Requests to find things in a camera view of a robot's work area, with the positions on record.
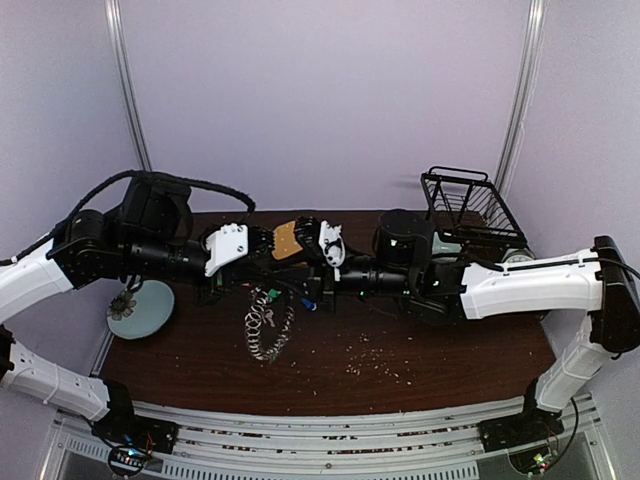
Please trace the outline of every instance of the white spiral cord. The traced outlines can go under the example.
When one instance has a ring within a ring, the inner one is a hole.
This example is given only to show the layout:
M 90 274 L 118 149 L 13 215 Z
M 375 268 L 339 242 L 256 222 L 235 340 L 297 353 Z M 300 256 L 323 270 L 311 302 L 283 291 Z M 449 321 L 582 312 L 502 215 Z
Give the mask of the white spiral cord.
M 280 352 L 289 341 L 291 335 L 291 324 L 295 319 L 295 312 L 291 306 L 291 292 L 283 292 L 284 313 L 282 325 L 278 331 L 278 336 L 269 348 L 262 345 L 261 329 L 263 323 L 271 323 L 273 312 L 269 308 L 269 293 L 261 287 L 251 290 L 251 306 L 249 313 L 244 317 L 244 337 L 247 342 L 247 349 L 253 358 L 261 362 L 274 362 Z

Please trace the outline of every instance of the black metal dish rack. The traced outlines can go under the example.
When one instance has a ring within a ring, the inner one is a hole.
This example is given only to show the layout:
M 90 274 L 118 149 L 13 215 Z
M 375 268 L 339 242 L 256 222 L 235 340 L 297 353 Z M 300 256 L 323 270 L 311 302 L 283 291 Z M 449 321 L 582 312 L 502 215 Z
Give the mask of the black metal dish rack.
M 502 253 L 526 248 L 524 233 L 486 173 L 436 166 L 420 179 L 429 204 L 427 219 L 441 241 Z

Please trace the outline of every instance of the basket handle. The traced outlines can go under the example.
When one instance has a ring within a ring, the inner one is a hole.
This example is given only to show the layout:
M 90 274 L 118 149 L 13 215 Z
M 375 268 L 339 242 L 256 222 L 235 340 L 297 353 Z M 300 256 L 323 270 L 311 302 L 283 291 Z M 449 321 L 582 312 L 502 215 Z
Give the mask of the basket handle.
M 466 173 L 468 175 L 478 175 L 479 177 L 482 177 L 482 181 L 486 182 L 489 180 L 489 175 L 486 172 L 480 172 L 478 170 L 467 170 L 465 168 L 455 168 L 455 167 L 441 167 L 439 165 L 436 165 L 435 167 L 431 167 L 429 169 L 429 174 L 436 174 L 435 172 L 436 170 L 445 170 L 445 171 L 449 171 L 449 172 L 459 172 L 459 173 Z

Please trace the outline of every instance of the white wall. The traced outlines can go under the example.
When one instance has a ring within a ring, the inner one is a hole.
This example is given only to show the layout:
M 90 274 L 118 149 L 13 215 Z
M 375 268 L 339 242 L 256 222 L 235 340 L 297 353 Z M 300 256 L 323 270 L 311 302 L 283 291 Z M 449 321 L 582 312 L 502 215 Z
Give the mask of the white wall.
M 242 189 L 260 209 L 424 207 L 430 166 L 496 170 L 528 9 L 122 2 L 151 162 Z
M 536 252 L 555 255 L 611 235 L 640 266 L 640 2 L 553 1 L 535 95 L 508 202 Z M 579 318 L 546 323 L 561 350 Z M 622 478 L 639 478 L 640 352 L 591 384 Z
M 0 0 L 0 257 L 136 161 L 102 1 Z M 98 206 L 119 201 L 105 192 Z M 88 373 L 115 288 L 98 283 L 7 322 L 36 353 Z M 0 389 L 0 477 L 35 478 L 54 410 Z

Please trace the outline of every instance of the dark brown tabletop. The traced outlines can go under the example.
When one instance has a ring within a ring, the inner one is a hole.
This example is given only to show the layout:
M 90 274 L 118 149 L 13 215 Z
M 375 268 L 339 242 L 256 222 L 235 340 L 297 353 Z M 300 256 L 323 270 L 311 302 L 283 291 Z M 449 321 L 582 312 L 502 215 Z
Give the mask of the dark brown tabletop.
M 259 212 L 275 227 L 308 212 Z M 380 212 L 315 212 L 343 225 L 345 240 L 369 251 Z M 237 215 L 199 214 L 196 230 Z M 354 415 L 468 405 L 522 395 L 554 361 L 536 315 L 433 327 L 392 318 L 355 298 L 336 314 L 296 309 L 293 335 L 273 364 L 245 347 L 248 291 L 196 307 L 189 286 L 173 286 L 176 309 L 149 338 L 115 339 L 102 374 L 134 398 L 160 405 L 263 415 Z M 393 311 L 380 299 L 374 306 Z

